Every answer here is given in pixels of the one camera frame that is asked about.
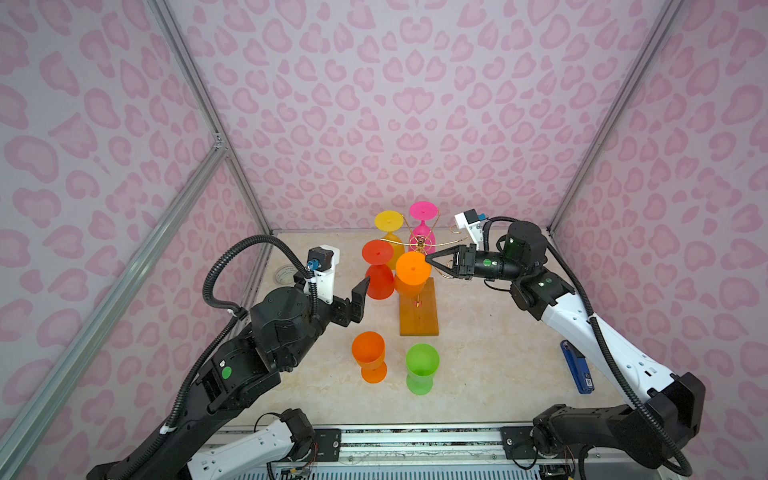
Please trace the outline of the orange wine glass front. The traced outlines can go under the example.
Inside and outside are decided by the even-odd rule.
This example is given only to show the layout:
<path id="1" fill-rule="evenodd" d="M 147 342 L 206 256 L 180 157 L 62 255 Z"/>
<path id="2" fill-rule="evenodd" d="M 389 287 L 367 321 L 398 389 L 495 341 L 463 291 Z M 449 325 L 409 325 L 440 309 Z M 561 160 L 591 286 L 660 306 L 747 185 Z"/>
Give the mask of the orange wine glass front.
<path id="1" fill-rule="evenodd" d="M 396 262 L 395 289 L 401 296 L 416 297 L 423 290 L 431 272 L 432 266 L 426 262 L 423 253 L 406 252 Z"/>

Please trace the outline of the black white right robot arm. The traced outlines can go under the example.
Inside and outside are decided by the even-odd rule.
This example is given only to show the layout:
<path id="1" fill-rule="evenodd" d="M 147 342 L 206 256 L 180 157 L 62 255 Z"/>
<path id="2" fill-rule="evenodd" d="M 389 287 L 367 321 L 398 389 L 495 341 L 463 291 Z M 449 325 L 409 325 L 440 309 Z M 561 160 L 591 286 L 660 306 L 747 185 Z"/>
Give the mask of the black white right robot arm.
<path id="1" fill-rule="evenodd" d="M 619 406 L 555 404 L 536 416 L 529 434 L 536 456 L 554 458 L 575 445 L 583 469 L 590 450 L 609 448 L 645 468 L 691 476 L 683 448 L 700 429 L 703 382 L 692 373 L 674 373 L 619 334 L 596 313 L 572 269 L 564 266 L 559 276 L 547 267 L 548 258 L 565 262 L 537 225 L 511 220 L 499 251 L 481 241 L 435 251 L 426 261 L 452 278 L 508 282 L 519 310 L 563 336 L 621 393 Z"/>

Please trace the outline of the orange wine glass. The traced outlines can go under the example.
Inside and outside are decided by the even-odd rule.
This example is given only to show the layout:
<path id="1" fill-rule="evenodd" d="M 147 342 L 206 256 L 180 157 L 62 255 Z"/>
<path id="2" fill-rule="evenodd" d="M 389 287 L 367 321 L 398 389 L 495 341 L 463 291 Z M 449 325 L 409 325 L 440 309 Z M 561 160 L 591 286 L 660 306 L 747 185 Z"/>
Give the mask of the orange wine glass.
<path id="1" fill-rule="evenodd" d="M 396 262 L 395 289 L 401 296 L 416 297 L 423 290 L 431 272 L 432 266 L 426 262 L 423 253 L 406 252 Z"/>
<path id="2" fill-rule="evenodd" d="M 354 339 L 351 352 L 366 382 L 377 384 L 385 379 L 388 372 L 386 343 L 380 334 L 373 331 L 361 333 Z"/>

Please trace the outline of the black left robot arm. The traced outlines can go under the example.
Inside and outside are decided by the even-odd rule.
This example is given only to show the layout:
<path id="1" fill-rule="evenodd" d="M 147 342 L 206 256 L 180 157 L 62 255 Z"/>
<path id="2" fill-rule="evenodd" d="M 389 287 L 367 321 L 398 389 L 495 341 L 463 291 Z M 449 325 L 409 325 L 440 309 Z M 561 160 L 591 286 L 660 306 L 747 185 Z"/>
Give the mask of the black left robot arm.
<path id="1" fill-rule="evenodd" d="M 350 298 L 313 302 L 298 287 L 280 287 L 250 310 L 249 325 L 224 342 L 193 380 L 178 424 L 157 427 L 125 459 L 93 467 L 90 479 L 234 479 L 252 468 L 309 455 L 314 429 L 298 408 L 284 410 L 267 427 L 211 450 L 207 441 L 259 397 L 279 385 L 335 323 L 348 326 L 364 315 L 370 281 Z"/>

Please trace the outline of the green wine glass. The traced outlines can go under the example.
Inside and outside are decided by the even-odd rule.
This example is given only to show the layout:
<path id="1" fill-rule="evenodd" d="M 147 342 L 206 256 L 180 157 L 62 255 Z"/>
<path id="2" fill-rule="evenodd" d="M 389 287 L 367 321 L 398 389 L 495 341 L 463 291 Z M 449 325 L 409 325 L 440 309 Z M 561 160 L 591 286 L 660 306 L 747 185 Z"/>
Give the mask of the green wine glass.
<path id="1" fill-rule="evenodd" d="M 412 346 L 405 357 L 408 371 L 406 385 L 415 395 L 428 394 L 434 385 L 434 376 L 440 366 L 437 349 L 427 343 Z"/>

